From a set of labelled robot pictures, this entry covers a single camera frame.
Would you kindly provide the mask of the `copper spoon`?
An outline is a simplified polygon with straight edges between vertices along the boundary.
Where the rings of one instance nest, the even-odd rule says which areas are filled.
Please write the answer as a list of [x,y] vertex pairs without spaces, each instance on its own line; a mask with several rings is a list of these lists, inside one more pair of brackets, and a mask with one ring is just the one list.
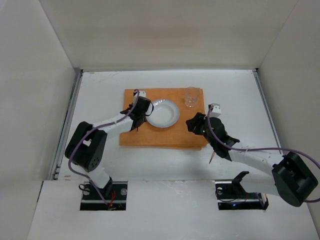
[[214,158],[214,156],[215,156],[215,151],[213,151],[213,153],[212,153],[212,155],[211,155],[211,157],[210,157],[210,160],[209,160],[209,164],[212,162],[212,160],[213,160],[213,158]]

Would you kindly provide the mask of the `orange cloth napkin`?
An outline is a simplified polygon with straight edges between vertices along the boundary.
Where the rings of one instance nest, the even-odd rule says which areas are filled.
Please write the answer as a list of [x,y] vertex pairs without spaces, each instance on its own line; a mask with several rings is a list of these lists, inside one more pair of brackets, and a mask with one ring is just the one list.
[[187,88],[146,88],[146,97],[151,101],[167,99],[175,103],[179,109],[179,118],[175,124],[160,128],[148,122],[143,123],[138,130],[120,134],[119,145],[123,147],[165,147],[178,149],[201,149],[208,142],[199,129],[197,120],[203,121],[205,114],[204,91],[195,88],[195,106],[185,104]]

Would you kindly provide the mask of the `white paper plate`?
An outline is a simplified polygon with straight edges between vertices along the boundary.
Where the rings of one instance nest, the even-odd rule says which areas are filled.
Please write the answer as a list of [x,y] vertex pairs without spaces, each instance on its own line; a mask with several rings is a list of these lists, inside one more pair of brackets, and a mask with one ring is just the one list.
[[153,111],[146,117],[149,124],[156,128],[168,128],[173,126],[180,117],[178,106],[169,99],[157,99],[152,101]]

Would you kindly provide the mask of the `clear plastic cup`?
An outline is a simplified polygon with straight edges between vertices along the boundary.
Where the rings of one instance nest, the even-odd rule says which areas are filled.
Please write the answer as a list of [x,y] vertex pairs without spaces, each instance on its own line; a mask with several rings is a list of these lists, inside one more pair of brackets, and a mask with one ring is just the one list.
[[197,87],[187,87],[185,89],[184,104],[189,107],[195,107],[200,96],[200,89]]

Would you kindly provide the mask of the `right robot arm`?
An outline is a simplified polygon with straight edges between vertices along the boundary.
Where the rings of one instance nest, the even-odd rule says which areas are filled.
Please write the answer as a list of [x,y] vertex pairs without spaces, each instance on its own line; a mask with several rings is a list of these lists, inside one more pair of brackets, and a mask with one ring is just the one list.
[[245,164],[261,171],[255,178],[242,171],[234,179],[236,193],[262,193],[281,197],[286,203],[300,207],[318,186],[315,175],[301,158],[301,153],[288,150],[286,155],[278,149],[249,148],[240,140],[229,136],[222,121],[200,112],[186,121],[187,129],[203,136],[214,152],[222,159]]

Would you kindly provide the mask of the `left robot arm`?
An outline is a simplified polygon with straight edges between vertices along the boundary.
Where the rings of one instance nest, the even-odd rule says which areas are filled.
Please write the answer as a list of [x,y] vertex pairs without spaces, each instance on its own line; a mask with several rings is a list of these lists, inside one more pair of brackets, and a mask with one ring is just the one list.
[[113,184],[112,178],[101,166],[107,140],[138,129],[153,109],[151,100],[135,96],[127,109],[100,125],[86,121],[79,123],[64,152],[69,170],[87,178],[98,193],[106,197]]

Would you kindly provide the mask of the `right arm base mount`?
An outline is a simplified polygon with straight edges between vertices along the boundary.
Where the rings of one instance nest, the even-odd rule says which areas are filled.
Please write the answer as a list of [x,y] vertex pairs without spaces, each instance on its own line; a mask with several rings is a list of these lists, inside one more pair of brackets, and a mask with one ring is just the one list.
[[215,196],[220,211],[262,210],[269,207],[266,194],[245,192],[239,183],[232,180],[215,181]]

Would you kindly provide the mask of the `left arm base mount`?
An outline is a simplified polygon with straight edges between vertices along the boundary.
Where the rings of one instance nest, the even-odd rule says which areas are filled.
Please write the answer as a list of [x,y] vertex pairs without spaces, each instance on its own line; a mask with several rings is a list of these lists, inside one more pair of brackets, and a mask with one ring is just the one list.
[[80,184],[82,191],[81,211],[125,211],[127,207],[128,182],[116,181],[101,189],[100,193],[90,182]]

